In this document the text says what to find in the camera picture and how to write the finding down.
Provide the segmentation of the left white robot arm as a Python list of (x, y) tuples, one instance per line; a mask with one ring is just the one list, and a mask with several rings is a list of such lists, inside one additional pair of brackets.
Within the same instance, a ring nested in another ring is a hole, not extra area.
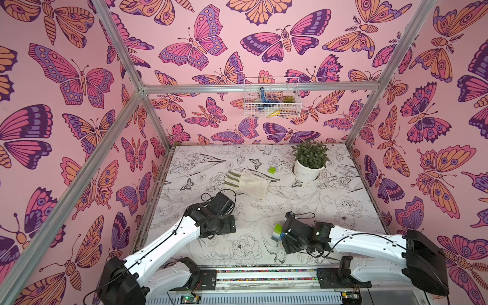
[(170, 259), (199, 238), (235, 233), (235, 203), (235, 198), (220, 191), (187, 207), (174, 226), (141, 250), (123, 259), (109, 259), (93, 291), (94, 303), (146, 304), (174, 289), (193, 294), (204, 283), (204, 272), (188, 257)]

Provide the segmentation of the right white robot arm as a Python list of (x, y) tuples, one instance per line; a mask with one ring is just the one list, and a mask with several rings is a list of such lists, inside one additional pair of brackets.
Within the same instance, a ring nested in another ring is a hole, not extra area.
[(380, 235), (328, 222), (310, 226), (287, 212), (282, 245), (286, 254), (337, 259), (340, 272), (357, 282), (404, 282), (429, 294), (449, 295), (446, 256), (420, 231)]

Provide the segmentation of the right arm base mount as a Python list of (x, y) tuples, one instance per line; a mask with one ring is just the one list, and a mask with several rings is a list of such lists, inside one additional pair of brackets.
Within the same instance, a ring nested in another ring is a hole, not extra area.
[(343, 256), (338, 267), (319, 268), (316, 271), (316, 277), (320, 288), (371, 288), (370, 281), (361, 282), (352, 276), (351, 262), (353, 256)]

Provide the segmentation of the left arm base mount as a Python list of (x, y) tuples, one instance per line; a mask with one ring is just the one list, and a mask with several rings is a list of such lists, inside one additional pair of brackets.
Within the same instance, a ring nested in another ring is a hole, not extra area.
[(175, 287), (172, 291), (214, 291), (217, 282), (216, 269), (202, 269), (189, 257), (166, 263), (163, 269), (172, 268), (177, 263), (183, 263), (191, 273), (188, 281), (182, 287)]

